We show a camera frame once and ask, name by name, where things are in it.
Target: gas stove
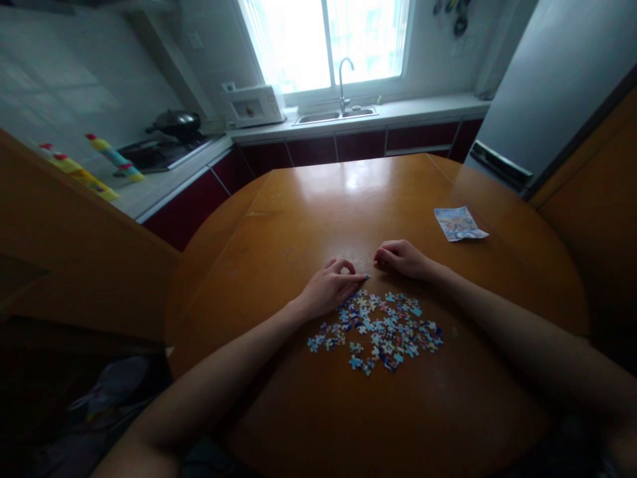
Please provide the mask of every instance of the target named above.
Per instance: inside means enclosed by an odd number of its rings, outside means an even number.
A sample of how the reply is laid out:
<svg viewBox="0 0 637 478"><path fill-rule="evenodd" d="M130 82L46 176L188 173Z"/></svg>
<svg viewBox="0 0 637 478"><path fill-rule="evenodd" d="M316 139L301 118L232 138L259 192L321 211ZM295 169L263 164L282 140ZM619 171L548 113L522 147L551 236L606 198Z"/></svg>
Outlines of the gas stove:
<svg viewBox="0 0 637 478"><path fill-rule="evenodd" d="M142 141L119 149L119 154L131 161L143 174L170 171L225 135L197 133L188 141Z"/></svg>

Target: yellow bottle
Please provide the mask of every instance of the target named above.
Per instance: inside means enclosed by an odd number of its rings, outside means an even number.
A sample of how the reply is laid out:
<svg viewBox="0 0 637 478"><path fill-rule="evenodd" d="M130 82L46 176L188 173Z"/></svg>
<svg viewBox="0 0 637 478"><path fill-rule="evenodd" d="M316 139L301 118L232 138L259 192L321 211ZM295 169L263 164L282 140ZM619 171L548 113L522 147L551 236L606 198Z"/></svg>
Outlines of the yellow bottle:
<svg viewBox="0 0 637 478"><path fill-rule="evenodd" d="M71 176L78 183L88 187L91 191L96 193L99 197L112 201L117 199L119 194L85 170L82 166L73 161L69 156L53 151L52 144L42 144L40 147L45 150L52 158L50 162L63 173Z"/></svg>
<svg viewBox="0 0 637 478"><path fill-rule="evenodd" d="M85 135L88 140L91 142L91 146L96 151L102 153L102 155L108 159L113 166L119 169L124 175L133 181L134 183L138 183L139 181L144 180L144 175L140 173L137 168L126 159L124 156L119 154L115 148L113 148L106 140L98 138L94 134Z"/></svg>

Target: microwave oven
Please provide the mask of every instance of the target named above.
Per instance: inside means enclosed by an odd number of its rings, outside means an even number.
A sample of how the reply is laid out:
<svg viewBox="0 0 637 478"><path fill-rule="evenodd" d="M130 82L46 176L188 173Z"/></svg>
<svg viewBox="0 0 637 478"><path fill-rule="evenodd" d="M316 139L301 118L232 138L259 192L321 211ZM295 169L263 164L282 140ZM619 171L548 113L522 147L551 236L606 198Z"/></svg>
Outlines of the microwave oven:
<svg viewBox="0 0 637 478"><path fill-rule="evenodd" d="M225 95L237 127L282 123L286 119L283 93L277 85L241 88Z"/></svg>

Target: glass pane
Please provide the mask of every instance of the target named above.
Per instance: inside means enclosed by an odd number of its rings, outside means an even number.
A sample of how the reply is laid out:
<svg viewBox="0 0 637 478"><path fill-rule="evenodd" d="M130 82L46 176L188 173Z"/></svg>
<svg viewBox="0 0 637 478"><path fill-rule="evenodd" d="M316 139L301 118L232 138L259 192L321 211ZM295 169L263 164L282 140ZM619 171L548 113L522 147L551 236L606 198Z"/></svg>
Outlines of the glass pane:
<svg viewBox="0 0 637 478"><path fill-rule="evenodd" d="M405 56L409 0L327 0L334 75L343 65L343 83L400 76Z"/></svg>
<svg viewBox="0 0 637 478"><path fill-rule="evenodd" d="M320 0L241 0L265 82L283 93L330 86Z"/></svg>

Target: round wooden table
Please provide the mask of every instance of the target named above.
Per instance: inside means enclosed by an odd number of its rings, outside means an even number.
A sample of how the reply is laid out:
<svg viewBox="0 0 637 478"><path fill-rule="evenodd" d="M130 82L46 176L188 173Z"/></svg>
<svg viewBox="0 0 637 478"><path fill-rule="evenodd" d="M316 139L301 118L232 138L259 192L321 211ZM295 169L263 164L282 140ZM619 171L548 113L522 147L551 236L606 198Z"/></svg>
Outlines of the round wooden table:
<svg viewBox="0 0 637 478"><path fill-rule="evenodd" d="M460 206L489 237L447 242L433 209ZM216 428L230 453L273 477L480 477L549 429L546 404L454 303L374 268L379 244L400 238L570 332L589 330L564 245L481 173L427 154L274 170L215 211L183 255L167 303L175 377L274 314L339 255L371 274L370 293L416 297L445 344L368 378L350 368L346 347L311 353L307 339L323 319L308 323Z"/></svg>

